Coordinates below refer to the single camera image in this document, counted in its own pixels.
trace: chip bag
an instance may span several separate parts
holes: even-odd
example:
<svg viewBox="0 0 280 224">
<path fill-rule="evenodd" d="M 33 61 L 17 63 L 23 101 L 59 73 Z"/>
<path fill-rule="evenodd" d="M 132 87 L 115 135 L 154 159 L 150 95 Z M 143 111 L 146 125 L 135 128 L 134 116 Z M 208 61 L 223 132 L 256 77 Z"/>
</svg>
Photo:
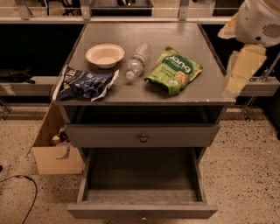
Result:
<svg viewBox="0 0 280 224">
<path fill-rule="evenodd" d="M 169 95 L 176 95 L 179 94 L 180 89 L 193 81 L 202 69 L 202 65 L 182 56 L 168 46 L 160 55 L 152 72 L 146 76 L 145 81 L 164 85 L 168 88 Z"/>
</svg>

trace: terrazzo floor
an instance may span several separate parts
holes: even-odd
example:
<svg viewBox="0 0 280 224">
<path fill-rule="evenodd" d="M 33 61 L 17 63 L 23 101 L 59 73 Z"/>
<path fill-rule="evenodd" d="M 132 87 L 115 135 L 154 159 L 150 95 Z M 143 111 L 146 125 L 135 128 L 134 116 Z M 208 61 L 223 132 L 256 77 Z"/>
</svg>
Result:
<svg viewBox="0 0 280 224">
<path fill-rule="evenodd" d="M 38 175 L 30 151 L 46 108 L 15 108 L 0 121 L 0 181 L 14 175 L 35 180 L 38 196 L 25 223 L 136 224 L 142 220 L 76 220 L 67 211 L 75 203 L 81 175 Z M 277 224 L 280 222 L 280 141 L 262 110 L 223 117 L 220 131 L 200 162 L 208 204 L 218 212 L 208 220 L 147 220 L 150 224 Z M 26 178 L 0 182 L 0 223 L 23 223 L 35 194 Z"/>
</svg>

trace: desk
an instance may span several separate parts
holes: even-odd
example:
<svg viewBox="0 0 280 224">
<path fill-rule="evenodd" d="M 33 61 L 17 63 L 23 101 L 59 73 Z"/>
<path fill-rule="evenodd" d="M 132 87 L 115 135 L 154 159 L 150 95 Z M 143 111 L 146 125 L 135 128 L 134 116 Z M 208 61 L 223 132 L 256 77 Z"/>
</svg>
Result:
<svg viewBox="0 0 280 224">
<path fill-rule="evenodd" d="M 137 46 L 153 47 L 141 78 L 129 83 L 125 66 Z M 82 97 L 59 106 L 65 130 L 86 160 L 75 218 L 209 218 L 217 211 L 207 204 L 199 162 L 219 130 L 222 114 L 235 98 L 224 91 L 224 76 L 200 27 L 194 23 L 87 24 L 69 66 L 96 71 L 86 51 L 100 43 L 122 46 L 125 57 L 114 69 L 120 76 L 99 101 Z M 166 46 L 204 67 L 178 95 L 146 83 Z"/>
</svg>

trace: wire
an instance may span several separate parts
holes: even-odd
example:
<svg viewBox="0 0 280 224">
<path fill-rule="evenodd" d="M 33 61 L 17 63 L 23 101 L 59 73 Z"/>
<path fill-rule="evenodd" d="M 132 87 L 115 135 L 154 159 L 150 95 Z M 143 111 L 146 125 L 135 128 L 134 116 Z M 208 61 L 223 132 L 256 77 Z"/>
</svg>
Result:
<svg viewBox="0 0 280 224">
<path fill-rule="evenodd" d="M 32 204 L 31 204 L 31 206 L 30 206 L 30 208 L 29 208 L 29 210 L 28 210 L 28 213 L 27 213 L 27 215 L 26 215 L 25 218 L 24 218 L 24 221 L 23 221 L 23 224 L 24 224 L 25 221 L 26 221 L 26 219 L 27 219 L 27 217 L 28 217 L 28 215 L 29 215 L 29 213 L 31 212 L 31 210 L 32 210 L 32 208 L 33 208 L 33 205 L 34 205 L 34 203 L 35 203 L 35 200 L 36 200 L 36 198 L 37 198 L 38 188 L 37 188 L 37 184 L 36 184 L 35 180 L 32 179 L 32 178 L 30 178 L 30 177 L 28 177 L 28 176 L 25 176 L 25 175 L 15 175 L 15 176 L 12 176 L 12 177 L 9 177 L 9 178 L 0 180 L 0 183 L 1 183 L 1 182 L 4 182 L 4 181 L 7 181 L 7 180 L 9 180 L 9 179 L 13 179 L 13 178 L 25 178 L 25 179 L 28 179 L 28 180 L 30 180 L 30 181 L 34 184 L 34 186 L 35 186 L 35 196 L 34 196 L 34 199 L 33 199 Z"/>
</svg>

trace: white bowl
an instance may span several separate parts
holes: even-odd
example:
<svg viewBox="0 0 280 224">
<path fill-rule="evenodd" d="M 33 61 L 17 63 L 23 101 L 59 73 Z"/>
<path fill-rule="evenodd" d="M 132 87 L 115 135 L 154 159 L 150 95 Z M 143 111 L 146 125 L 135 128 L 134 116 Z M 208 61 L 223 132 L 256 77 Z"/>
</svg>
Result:
<svg viewBox="0 0 280 224">
<path fill-rule="evenodd" d="M 86 58 L 89 62 L 101 68 L 111 68 L 124 56 L 124 50 L 119 45 L 95 45 L 88 49 Z"/>
</svg>

